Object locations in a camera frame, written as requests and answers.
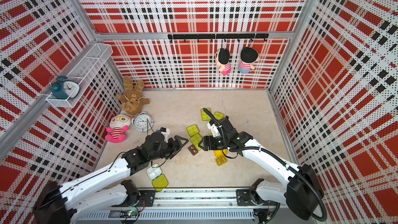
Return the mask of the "teal alarm clock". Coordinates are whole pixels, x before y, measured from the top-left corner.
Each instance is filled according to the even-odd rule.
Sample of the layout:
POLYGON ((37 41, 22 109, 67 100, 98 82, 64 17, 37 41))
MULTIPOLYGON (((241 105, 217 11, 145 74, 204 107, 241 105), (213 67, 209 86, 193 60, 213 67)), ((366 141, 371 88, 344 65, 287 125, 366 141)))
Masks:
POLYGON ((59 76, 51 84, 50 91, 58 100, 74 99, 80 93, 80 86, 77 82, 69 80, 66 76, 59 76))

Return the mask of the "green pillbox with cross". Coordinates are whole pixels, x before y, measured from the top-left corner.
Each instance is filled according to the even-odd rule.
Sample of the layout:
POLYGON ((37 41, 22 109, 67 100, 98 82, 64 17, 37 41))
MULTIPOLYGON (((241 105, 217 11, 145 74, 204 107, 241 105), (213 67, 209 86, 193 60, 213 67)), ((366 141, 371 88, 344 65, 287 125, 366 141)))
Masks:
POLYGON ((195 135, 197 135, 197 134, 200 133, 200 131, 199 131, 197 125, 195 125, 195 124, 188 126, 188 127, 186 128, 186 131, 187 131, 187 133, 188 133, 188 135, 189 135, 190 137, 193 137, 193 136, 195 136, 195 135))

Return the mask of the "green pillbox white tray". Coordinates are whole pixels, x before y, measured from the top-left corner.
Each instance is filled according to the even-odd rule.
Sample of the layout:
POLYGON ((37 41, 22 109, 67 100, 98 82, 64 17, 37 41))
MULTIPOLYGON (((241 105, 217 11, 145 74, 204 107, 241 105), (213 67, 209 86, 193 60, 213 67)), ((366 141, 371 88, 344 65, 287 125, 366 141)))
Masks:
POLYGON ((215 112, 215 113, 214 113, 214 117, 215 117, 217 120, 221 120, 222 118, 225 117, 225 115, 224 115, 223 113, 221 113, 221 112, 215 112))

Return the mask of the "brown teddy bear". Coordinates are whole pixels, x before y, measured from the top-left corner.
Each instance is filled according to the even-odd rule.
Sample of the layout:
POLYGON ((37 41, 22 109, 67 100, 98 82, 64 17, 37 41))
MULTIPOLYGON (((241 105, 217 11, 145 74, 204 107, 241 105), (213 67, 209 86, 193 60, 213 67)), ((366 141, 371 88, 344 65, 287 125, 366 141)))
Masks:
POLYGON ((132 78, 124 76, 123 85, 124 92, 116 95, 116 99, 122 103, 122 110, 131 116, 140 114, 143 106, 150 104, 150 100, 143 96, 144 81, 134 82, 132 78))

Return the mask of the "green pillbox front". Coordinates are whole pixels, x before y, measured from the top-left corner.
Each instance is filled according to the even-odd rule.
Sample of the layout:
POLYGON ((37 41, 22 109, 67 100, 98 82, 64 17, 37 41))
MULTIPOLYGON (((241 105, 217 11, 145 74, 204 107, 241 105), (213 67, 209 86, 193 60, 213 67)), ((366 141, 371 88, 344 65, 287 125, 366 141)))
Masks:
POLYGON ((151 180, 152 186, 156 192, 161 192, 169 185, 166 176, 162 172, 161 166, 157 163, 148 167, 146 174, 151 180))

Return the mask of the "small yellow transparent pillbox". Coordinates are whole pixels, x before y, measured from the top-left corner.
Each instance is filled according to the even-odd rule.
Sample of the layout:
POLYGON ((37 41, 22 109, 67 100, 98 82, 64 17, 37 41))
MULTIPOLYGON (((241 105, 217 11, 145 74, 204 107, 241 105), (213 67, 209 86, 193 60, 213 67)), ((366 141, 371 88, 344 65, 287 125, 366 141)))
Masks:
POLYGON ((216 158, 215 161, 216 161, 217 166, 220 167, 220 166, 226 164, 228 160, 226 157, 219 157, 219 158, 216 158))

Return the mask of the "pink dressed hanging doll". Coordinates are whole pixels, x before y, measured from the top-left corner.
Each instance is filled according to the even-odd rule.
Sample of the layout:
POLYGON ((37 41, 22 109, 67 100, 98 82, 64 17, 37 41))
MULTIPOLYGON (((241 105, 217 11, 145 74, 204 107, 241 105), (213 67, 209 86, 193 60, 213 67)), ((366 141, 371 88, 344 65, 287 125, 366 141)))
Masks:
POLYGON ((230 52, 225 48, 220 48, 216 52, 216 64, 222 75, 228 75, 231 71, 230 52))

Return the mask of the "white alarm clock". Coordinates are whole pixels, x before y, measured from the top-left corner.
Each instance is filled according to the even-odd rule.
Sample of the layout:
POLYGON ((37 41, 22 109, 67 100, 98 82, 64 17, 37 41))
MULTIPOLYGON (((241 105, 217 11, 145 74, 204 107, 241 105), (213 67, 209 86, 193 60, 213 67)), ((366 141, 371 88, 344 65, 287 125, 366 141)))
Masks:
POLYGON ((154 121, 147 113, 143 112, 133 117, 132 124, 138 132, 144 133, 152 130, 154 121))

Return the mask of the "black hook rail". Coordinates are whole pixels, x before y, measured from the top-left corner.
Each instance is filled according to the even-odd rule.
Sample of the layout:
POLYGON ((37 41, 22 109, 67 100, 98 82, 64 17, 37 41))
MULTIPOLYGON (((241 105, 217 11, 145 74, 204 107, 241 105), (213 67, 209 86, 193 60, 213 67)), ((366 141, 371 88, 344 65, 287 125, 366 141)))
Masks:
POLYGON ((238 33, 228 33, 228 34, 169 34, 168 36, 169 40, 205 40, 205 39, 268 39, 269 34, 268 33, 244 33, 244 34, 238 34, 238 33))

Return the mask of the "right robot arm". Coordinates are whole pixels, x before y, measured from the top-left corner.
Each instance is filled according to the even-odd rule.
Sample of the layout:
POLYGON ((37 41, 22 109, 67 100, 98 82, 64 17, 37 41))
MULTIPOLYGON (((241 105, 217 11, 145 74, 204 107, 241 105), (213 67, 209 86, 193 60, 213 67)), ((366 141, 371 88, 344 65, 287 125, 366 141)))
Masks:
POLYGON ((286 205, 302 220, 327 220, 327 210, 322 201, 324 193, 310 166, 289 162, 266 149, 252 135, 237 132, 228 117, 218 120, 211 116, 207 127, 212 135, 199 142, 203 151, 234 152, 255 162, 278 180, 278 183, 271 184, 263 178, 257 179, 246 193, 247 202, 256 206, 275 202, 278 207, 286 205))

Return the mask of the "blue dressed hanging doll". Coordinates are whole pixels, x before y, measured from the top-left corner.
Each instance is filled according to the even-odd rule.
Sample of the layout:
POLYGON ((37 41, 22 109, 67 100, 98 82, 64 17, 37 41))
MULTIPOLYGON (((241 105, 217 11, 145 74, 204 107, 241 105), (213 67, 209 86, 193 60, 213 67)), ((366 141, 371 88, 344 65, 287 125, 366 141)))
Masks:
POLYGON ((248 74, 255 69, 254 63, 258 59, 258 52, 251 47, 244 47, 240 53, 240 62, 238 71, 243 74, 248 74))

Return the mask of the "small brown pillbox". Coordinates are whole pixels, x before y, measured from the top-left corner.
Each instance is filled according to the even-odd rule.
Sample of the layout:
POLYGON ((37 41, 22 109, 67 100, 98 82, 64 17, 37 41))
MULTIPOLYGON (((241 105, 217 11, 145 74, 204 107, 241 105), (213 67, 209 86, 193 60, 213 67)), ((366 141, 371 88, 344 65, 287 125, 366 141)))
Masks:
POLYGON ((190 151, 190 153, 193 155, 193 156, 195 156, 196 154, 198 154, 198 149, 194 146, 194 145, 190 145, 189 147, 188 147, 188 150, 190 151))

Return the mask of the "metal base rail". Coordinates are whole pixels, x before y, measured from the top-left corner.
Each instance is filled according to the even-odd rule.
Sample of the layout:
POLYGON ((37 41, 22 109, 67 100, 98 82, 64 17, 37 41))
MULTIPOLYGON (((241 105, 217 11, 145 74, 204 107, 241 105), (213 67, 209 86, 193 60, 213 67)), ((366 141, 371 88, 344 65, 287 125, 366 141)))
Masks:
POLYGON ((129 224, 139 221, 158 220, 249 220, 269 222, 278 210, 287 211, 293 220, 300 220, 281 203, 281 189, 272 183, 266 184, 266 200, 255 204, 247 188, 167 188, 161 192, 141 189, 136 203, 116 204, 116 189, 109 189, 108 203, 100 200, 85 200, 78 204, 78 212, 71 223, 78 221, 109 220, 129 224))

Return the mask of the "pink owl plush toy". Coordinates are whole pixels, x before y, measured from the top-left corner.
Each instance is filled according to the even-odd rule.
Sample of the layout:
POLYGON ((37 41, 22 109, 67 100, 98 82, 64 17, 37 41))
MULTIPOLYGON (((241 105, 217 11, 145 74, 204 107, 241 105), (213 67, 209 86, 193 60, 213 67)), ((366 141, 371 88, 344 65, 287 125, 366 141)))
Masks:
POLYGON ((106 141, 111 143, 121 143, 126 140, 126 132, 132 123, 132 116, 119 114, 113 117, 110 121, 109 127, 106 128, 106 141))

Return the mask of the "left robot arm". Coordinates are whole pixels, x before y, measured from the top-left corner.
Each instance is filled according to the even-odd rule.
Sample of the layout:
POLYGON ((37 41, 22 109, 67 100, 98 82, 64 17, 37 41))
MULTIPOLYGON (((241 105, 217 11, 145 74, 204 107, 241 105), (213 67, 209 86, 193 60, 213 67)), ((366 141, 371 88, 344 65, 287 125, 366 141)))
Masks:
POLYGON ((33 207, 36 223, 72 224, 95 210, 136 204, 142 196, 129 177, 154 160, 174 158, 188 143, 178 135, 168 138, 164 132, 154 132, 143 145, 118 155, 110 165, 61 185, 48 183, 33 207))

